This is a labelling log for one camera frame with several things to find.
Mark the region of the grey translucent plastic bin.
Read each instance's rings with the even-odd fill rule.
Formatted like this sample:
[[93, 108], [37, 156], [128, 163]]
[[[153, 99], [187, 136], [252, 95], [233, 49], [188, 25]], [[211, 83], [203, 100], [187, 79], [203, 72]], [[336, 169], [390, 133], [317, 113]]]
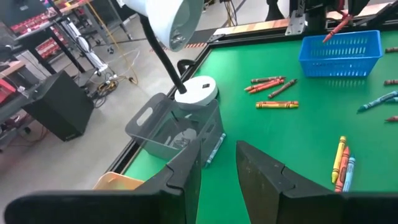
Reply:
[[217, 100], [205, 106], [178, 103], [154, 95], [128, 122], [125, 132], [149, 154], [169, 161], [199, 141], [205, 167], [225, 134]]

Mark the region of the black metal table frame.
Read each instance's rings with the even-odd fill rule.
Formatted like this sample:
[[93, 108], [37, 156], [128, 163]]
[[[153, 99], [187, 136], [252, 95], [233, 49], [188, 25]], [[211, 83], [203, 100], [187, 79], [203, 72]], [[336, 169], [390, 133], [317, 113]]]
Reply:
[[[234, 31], [224, 31], [221, 34], [214, 33], [208, 39], [205, 48], [200, 52], [195, 60], [189, 60], [187, 66], [180, 72], [182, 81], [187, 81], [194, 76], [203, 61], [208, 57], [212, 50], [217, 48], [235, 47], [239, 45], [269, 44], [274, 42], [288, 42], [301, 40], [306, 36], [326, 34], [338, 26], [335, 21], [326, 23], [326, 30], [319, 32], [309, 32], [299, 35], [285, 35], [288, 19], [281, 19], [269, 22], [258, 22], [237, 26]], [[339, 31], [340, 34], [347, 32], [359, 32], [365, 30], [392, 31], [398, 30], [398, 14], [393, 14], [387, 19], [377, 19], [375, 15], [360, 17], [355, 19], [352, 25], [345, 25]]]

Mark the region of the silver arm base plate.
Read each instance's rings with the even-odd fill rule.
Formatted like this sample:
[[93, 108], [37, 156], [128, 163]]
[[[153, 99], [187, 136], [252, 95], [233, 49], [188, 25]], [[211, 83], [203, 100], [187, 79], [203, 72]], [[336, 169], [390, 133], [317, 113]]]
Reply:
[[301, 35], [307, 27], [306, 13], [300, 10], [294, 10], [290, 17], [285, 35]]

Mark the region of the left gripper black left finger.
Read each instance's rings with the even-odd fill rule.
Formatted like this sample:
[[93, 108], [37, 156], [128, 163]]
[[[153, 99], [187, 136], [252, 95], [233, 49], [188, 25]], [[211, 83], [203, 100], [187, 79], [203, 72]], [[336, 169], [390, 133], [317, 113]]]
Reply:
[[134, 190], [34, 192], [10, 202], [6, 224], [195, 224], [201, 144], [193, 141]]

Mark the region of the olive green crayon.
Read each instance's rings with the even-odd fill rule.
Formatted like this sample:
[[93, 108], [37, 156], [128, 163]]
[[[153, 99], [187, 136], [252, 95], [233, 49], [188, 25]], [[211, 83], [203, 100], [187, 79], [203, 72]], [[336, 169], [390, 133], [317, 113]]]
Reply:
[[336, 183], [337, 178], [339, 176], [340, 173], [340, 164], [341, 164], [341, 158], [343, 155], [343, 151], [345, 149], [345, 145], [346, 145], [346, 137], [345, 136], [341, 136], [339, 143], [338, 143], [338, 148], [336, 150], [336, 156], [335, 156], [335, 161], [333, 164], [333, 170], [331, 173], [331, 182], [333, 184]]

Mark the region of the black workbench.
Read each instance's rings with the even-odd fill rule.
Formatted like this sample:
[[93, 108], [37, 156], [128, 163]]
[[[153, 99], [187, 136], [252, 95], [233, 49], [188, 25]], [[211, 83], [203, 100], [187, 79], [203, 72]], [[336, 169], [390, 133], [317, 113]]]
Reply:
[[44, 59], [38, 51], [35, 49], [42, 42], [47, 39], [52, 39], [55, 43], [60, 47], [62, 52], [69, 58], [69, 60], [74, 64], [74, 66], [78, 69], [79, 72], [85, 73], [86, 70], [81, 66], [78, 60], [74, 57], [74, 55], [69, 51], [66, 45], [57, 37], [55, 32], [51, 29], [60, 19], [53, 19], [50, 22], [46, 22], [40, 28], [25, 33], [23, 35], [18, 36], [14, 39], [18, 44], [21, 44], [24, 49], [28, 50], [37, 61], [43, 66], [51, 75], [56, 74], [57, 72], [53, 69], [53, 67]]

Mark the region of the red tool case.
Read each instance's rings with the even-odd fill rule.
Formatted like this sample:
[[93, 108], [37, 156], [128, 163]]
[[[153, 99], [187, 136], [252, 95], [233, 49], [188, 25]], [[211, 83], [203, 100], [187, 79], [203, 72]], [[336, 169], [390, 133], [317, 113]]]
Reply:
[[0, 79], [0, 103], [3, 102], [16, 89], [7, 81]]

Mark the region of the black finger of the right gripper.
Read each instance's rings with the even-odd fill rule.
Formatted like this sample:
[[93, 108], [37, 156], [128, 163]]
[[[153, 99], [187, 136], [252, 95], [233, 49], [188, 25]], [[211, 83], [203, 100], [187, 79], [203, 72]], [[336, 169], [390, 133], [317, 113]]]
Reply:
[[348, 0], [348, 14], [357, 16], [369, 3], [370, 0]]

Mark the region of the red storage bin rack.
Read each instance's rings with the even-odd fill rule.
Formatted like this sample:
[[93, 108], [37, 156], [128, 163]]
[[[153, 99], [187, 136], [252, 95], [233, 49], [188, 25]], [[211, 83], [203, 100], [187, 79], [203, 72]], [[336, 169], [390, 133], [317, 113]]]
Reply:
[[45, 13], [42, 13], [16, 25], [6, 26], [6, 28], [12, 37], [20, 37], [24, 34], [37, 31], [34, 34], [34, 40], [36, 41], [35, 50], [43, 59], [50, 60], [58, 56], [62, 50], [52, 37], [46, 36], [45, 30], [39, 31], [40, 28], [45, 28], [44, 25], [47, 25], [49, 22], [49, 17]]

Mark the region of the blue plastic basket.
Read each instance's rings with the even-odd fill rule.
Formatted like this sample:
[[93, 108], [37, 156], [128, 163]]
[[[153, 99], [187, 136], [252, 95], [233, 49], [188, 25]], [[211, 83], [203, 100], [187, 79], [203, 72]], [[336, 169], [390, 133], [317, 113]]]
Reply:
[[306, 77], [366, 77], [383, 56], [378, 30], [336, 34], [324, 43], [325, 37], [303, 38], [298, 60]]

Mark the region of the white desk lamp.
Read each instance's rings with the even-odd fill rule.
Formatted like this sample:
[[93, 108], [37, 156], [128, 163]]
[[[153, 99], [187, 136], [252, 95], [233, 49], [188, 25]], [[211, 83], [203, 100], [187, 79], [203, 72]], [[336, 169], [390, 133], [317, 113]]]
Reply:
[[218, 94], [213, 78], [202, 76], [185, 82], [172, 65], [163, 46], [173, 52], [182, 50], [199, 23], [204, 0], [121, 0], [139, 14], [146, 39], [177, 88], [175, 101], [183, 105], [206, 106]]

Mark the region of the green table mat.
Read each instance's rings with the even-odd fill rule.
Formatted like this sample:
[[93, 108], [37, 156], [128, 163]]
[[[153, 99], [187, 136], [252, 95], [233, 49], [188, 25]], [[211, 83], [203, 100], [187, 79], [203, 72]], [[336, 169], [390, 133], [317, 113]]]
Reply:
[[[398, 53], [384, 54], [366, 78], [309, 78], [299, 62], [301, 41], [240, 45], [211, 51], [196, 74], [215, 79], [226, 133], [201, 173], [196, 224], [250, 224], [236, 169], [238, 140], [268, 153], [296, 173], [332, 189], [341, 136], [356, 158], [353, 192], [398, 192], [398, 104], [360, 106], [397, 90]], [[283, 76], [284, 83], [250, 94], [252, 79]], [[297, 83], [268, 99], [287, 82]], [[298, 101], [298, 108], [256, 108], [258, 101]]]

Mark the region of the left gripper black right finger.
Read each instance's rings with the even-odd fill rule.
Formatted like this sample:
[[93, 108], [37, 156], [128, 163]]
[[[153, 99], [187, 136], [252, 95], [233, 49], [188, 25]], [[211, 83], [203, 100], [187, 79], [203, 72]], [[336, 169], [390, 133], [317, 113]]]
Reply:
[[251, 224], [398, 224], [398, 192], [335, 193], [245, 141], [236, 165]]

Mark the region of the yellow crayon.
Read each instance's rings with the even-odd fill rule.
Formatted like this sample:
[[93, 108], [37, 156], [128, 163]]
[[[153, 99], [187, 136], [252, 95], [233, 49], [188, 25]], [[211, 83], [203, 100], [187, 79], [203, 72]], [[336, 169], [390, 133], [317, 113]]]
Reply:
[[262, 109], [262, 108], [298, 108], [299, 105], [297, 104], [256, 104], [257, 109]]

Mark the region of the red crayon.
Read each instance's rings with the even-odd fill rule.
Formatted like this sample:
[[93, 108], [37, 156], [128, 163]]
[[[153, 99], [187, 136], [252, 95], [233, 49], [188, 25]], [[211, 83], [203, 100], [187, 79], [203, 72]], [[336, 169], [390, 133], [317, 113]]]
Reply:
[[284, 83], [284, 79], [273, 80], [271, 82], [264, 83], [260, 86], [254, 87], [252, 90], [249, 91], [249, 93], [250, 94], [257, 93], [259, 91], [266, 90], [266, 89], [272, 88], [274, 86], [277, 86], [277, 85], [280, 85], [283, 83]]
[[350, 14], [344, 16], [342, 21], [332, 31], [330, 31], [329, 34], [326, 35], [326, 37], [323, 39], [323, 43], [328, 42], [336, 33], [338, 33], [345, 25], [347, 25], [352, 18], [353, 16]]
[[284, 79], [276, 79], [276, 80], [272, 80], [272, 81], [269, 81], [266, 83], [260, 83], [257, 85], [249, 86], [249, 87], [245, 88], [244, 90], [248, 91], [248, 92], [257, 92], [257, 91], [260, 91], [260, 90], [263, 90], [266, 88], [270, 88], [275, 85], [279, 85], [283, 82], [284, 82]]

